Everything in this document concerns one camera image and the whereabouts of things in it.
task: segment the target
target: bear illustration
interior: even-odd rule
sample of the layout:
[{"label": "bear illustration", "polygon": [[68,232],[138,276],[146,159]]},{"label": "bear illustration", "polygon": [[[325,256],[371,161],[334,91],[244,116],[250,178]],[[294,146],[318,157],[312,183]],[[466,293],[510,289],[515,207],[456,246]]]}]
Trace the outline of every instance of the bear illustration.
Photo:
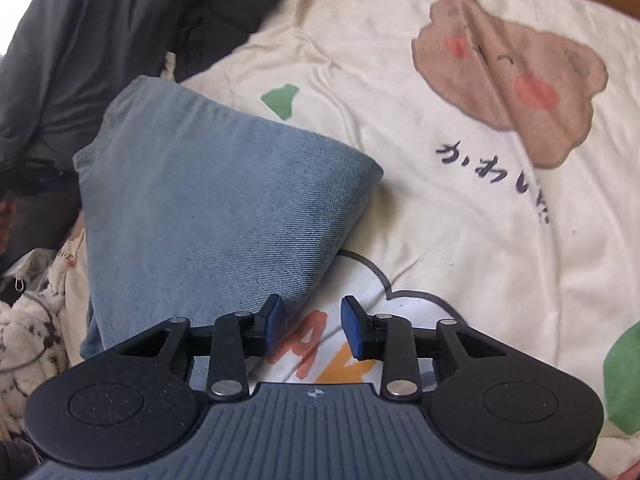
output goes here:
[{"label": "bear illustration", "polygon": [[557,168],[591,129],[607,69],[589,47],[439,0],[412,41],[414,66],[444,100],[495,130],[515,130],[537,168]]}]

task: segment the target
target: bedding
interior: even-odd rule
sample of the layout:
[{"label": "bedding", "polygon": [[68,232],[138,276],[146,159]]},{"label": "bedding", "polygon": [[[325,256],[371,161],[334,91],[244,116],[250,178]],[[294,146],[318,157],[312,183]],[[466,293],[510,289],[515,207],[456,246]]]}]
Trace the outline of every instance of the bedding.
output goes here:
[{"label": "bedding", "polygon": [[249,39],[281,0],[200,0],[175,46],[179,83],[228,56]]},{"label": "bedding", "polygon": [[587,0],[286,0],[185,82],[385,168],[254,379],[377,384],[340,331],[346,294],[415,326],[459,317],[587,382],[607,411],[591,463],[610,478],[635,463],[638,38]]}]

